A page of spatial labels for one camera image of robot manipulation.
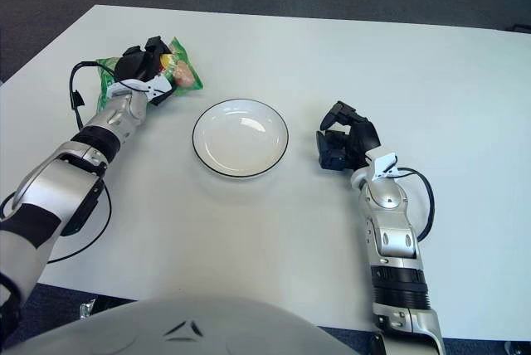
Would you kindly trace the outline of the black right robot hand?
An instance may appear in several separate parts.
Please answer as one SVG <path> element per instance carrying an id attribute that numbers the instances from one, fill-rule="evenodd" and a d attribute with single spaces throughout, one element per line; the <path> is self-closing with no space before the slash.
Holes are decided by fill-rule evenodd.
<path id="1" fill-rule="evenodd" d="M 367 167 L 366 152 L 381 145 L 373 123 L 342 101 L 324 116 L 316 142 L 320 167 L 333 171 Z"/>

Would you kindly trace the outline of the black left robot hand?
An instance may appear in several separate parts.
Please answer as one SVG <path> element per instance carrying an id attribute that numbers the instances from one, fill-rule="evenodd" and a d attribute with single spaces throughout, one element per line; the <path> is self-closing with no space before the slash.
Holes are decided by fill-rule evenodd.
<path id="1" fill-rule="evenodd" d="M 159 105 L 174 92 L 161 62 L 161 57 L 169 54 L 170 49 L 160 36 L 149 38 L 144 49 L 130 47 L 115 65 L 114 81 L 146 95 L 149 103 Z"/>

